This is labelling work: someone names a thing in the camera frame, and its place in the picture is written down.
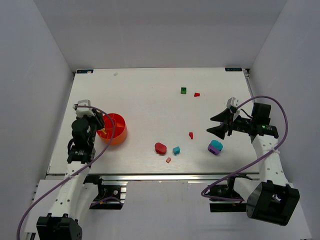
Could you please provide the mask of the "large red rounded lego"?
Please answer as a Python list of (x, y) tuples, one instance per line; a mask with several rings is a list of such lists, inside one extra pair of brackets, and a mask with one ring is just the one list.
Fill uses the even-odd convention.
[(160, 142), (157, 142), (155, 145), (154, 145), (154, 148), (155, 148), (155, 151), (159, 154), (159, 155), (165, 155), (167, 153), (167, 147), (160, 143)]

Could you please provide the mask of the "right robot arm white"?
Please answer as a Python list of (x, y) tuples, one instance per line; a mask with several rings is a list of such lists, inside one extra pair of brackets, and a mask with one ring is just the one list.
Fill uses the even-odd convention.
[(231, 98), (221, 113), (211, 117), (219, 126), (207, 132), (220, 139), (232, 132), (248, 134), (259, 159), (259, 179), (238, 172), (204, 193), (210, 199), (212, 213), (246, 213), (254, 220), (286, 226), (300, 200), (298, 189), (289, 185), (278, 151), (278, 130), (270, 124), (271, 106), (254, 103), (248, 117), (241, 117), (238, 101)]

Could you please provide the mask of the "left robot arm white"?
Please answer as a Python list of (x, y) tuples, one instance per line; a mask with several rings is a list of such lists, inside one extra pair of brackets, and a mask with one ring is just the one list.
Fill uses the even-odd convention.
[(98, 195), (97, 181), (87, 181), (90, 163), (95, 157), (96, 133), (105, 126), (103, 114), (95, 109), (76, 109), (76, 120), (71, 124), (72, 139), (68, 144), (68, 158), (63, 184), (48, 211), (36, 223), (41, 240), (80, 240), (80, 222)]

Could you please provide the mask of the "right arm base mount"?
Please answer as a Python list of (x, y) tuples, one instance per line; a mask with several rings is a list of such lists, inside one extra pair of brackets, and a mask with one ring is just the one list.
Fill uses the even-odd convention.
[(217, 184), (208, 191), (209, 207), (211, 213), (245, 213), (246, 202), (240, 200), (242, 197), (234, 190), (235, 181), (253, 179), (246, 174), (236, 174), (229, 177), (224, 184)]

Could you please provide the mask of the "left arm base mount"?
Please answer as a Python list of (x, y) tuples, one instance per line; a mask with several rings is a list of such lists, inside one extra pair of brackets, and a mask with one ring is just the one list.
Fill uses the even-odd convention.
[(87, 176), (84, 183), (91, 183), (98, 190), (97, 196), (90, 205), (90, 210), (121, 210), (123, 208), (122, 186), (119, 183), (107, 181), (99, 175)]

